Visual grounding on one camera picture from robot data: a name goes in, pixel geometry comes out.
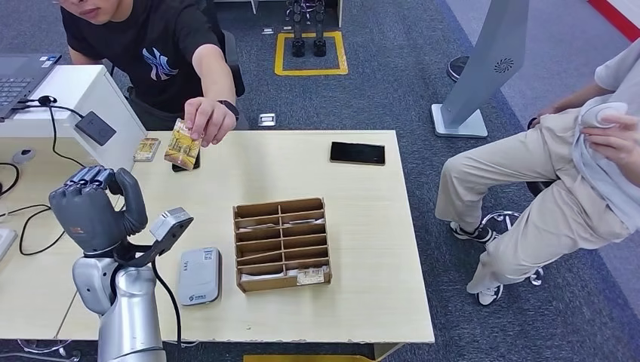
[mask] person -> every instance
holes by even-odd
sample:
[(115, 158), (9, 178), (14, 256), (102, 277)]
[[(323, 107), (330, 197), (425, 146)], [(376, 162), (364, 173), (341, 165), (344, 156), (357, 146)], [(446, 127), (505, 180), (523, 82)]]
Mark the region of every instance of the person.
[[(539, 267), (579, 248), (596, 249), (640, 229), (640, 40), (595, 71), (595, 83), (543, 110), (530, 130), (472, 149), (442, 168), (435, 215), (453, 234), (486, 246), (466, 290), (482, 305)], [(613, 127), (584, 127), (582, 115), (606, 102)], [(554, 181), (497, 235), (481, 227), (491, 186)]]
[(194, 0), (59, 3), (72, 62), (106, 59), (126, 73), (129, 103), (147, 130), (171, 130), (184, 117), (207, 147), (248, 127), (235, 107), (224, 34)]

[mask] red floor stripe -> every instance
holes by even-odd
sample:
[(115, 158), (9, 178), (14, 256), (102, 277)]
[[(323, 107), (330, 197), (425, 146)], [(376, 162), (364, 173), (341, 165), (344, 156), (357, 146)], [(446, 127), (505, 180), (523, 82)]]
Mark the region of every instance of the red floor stripe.
[(640, 29), (607, 0), (589, 0), (589, 3), (630, 41), (640, 38)]

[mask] laptop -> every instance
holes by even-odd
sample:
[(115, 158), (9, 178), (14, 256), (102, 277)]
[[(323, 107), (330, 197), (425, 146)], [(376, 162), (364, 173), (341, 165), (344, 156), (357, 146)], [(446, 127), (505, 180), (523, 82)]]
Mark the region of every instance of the laptop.
[(29, 98), (60, 60), (61, 54), (0, 54), (0, 122)]

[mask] beige pants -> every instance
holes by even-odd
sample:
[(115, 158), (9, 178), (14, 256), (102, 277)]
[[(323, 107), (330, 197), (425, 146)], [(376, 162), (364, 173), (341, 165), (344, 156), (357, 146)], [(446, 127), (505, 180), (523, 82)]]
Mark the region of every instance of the beige pants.
[(571, 157), (578, 110), (542, 117), (533, 130), (449, 159), (435, 215), (473, 231), (490, 186), (559, 179), (529, 205), (513, 228), (487, 246), (469, 293), (522, 281), (578, 248), (595, 249), (629, 230), (577, 172)]

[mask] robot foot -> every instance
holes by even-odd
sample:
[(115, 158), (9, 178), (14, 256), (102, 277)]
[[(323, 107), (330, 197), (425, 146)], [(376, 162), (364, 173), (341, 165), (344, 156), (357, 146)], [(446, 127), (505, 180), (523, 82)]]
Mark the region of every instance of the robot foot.
[(294, 39), (294, 42), (291, 47), (292, 55), (296, 58), (304, 57), (304, 40), (303, 39)]
[(324, 57), (327, 55), (327, 41), (324, 39), (316, 39), (313, 42), (313, 55), (316, 57)]

